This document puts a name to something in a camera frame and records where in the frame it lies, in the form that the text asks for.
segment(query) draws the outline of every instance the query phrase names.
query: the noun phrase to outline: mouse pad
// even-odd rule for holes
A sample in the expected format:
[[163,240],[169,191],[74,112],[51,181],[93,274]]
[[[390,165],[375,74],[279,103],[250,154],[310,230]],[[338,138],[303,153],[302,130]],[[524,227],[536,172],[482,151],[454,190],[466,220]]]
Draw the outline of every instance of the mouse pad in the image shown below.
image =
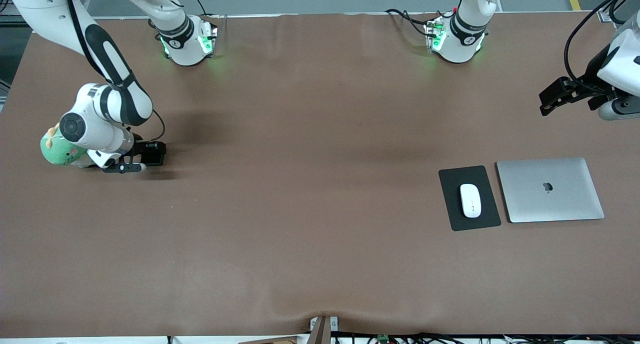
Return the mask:
[[[461,230],[497,227],[501,224],[494,192],[491,190],[487,169],[484,166],[443,169],[438,174],[451,229],[459,232]],[[475,185],[480,192],[482,211],[477,218],[467,218],[462,213],[460,186],[466,183]]]

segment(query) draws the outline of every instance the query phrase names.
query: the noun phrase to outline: robotic arm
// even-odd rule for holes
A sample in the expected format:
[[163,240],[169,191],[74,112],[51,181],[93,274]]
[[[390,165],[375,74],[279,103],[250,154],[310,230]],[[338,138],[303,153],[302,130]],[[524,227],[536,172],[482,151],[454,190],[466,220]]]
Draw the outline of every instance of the robotic arm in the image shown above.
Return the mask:
[[606,121],[640,118],[640,11],[617,28],[611,43],[590,60],[584,75],[559,77],[539,94],[540,112],[586,98]]
[[[59,132],[66,141],[62,148],[73,146],[65,149],[67,156],[86,150],[91,160],[106,172],[136,172],[146,166],[162,165],[165,144],[144,141],[125,128],[142,125],[149,119],[154,112],[151,98],[113,39],[91,18],[80,0],[12,1],[35,32],[84,55],[108,82],[83,85],[71,110],[61,117],[59,129],[58,126],[50,129],[49,139]],[[176,0],[131,2],[149,14],[163,43],[169,43],[165,50],[177,64],[191,66],[213,54],[215,30],[198,16],[187,16]],[[135,155],[142,155],[141,162],[133,162]],[[45,157],[53,162],[50,155]]]
[[457,11],[448,12],[425,25],[427,47],[452,63],[464,63],[473,57],[491,18],[498,8],[498,0],[460,0]]

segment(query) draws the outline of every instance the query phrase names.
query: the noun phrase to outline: table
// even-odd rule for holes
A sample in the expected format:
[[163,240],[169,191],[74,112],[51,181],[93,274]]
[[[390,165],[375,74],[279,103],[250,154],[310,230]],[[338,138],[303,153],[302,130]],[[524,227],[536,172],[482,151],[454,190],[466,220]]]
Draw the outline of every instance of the table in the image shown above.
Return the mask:
[[[538,111],[584,15],[497,14],[466,64],[398,16],[230,18],[193,67],[144,20],[102,22],[167,124],[166,165],[142,175],[41,158],[101,81],[33,35],[0,119],[0,335],[277,335],[318,314],[371,333],[637,333],[640,121]],[[612,32],[575,38],[577,73]],[[586,158],[605,219],[507,222],[494,163],[553,157]],[[476,165],[502,225],[454,232],[438,171]]]

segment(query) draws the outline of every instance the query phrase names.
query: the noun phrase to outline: silver laptop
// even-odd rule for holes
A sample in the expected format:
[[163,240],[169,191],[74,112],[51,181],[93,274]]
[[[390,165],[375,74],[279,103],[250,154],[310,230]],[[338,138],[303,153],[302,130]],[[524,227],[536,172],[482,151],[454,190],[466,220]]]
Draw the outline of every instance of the silver laptop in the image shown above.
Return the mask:
[[498,161],[497,166],[512,223],[604,218],[583,157]]

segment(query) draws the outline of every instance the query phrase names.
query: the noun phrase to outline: plush toy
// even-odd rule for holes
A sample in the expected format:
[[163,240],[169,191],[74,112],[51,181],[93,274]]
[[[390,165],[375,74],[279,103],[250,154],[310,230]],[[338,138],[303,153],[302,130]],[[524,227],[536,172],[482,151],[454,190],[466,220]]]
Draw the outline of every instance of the plush toy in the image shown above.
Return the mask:
[[87,150],[68,141],[60,132],[60,123],[46,131],[40,139],[40,150],[46,161],[55,166],[87,168],[94,164]]

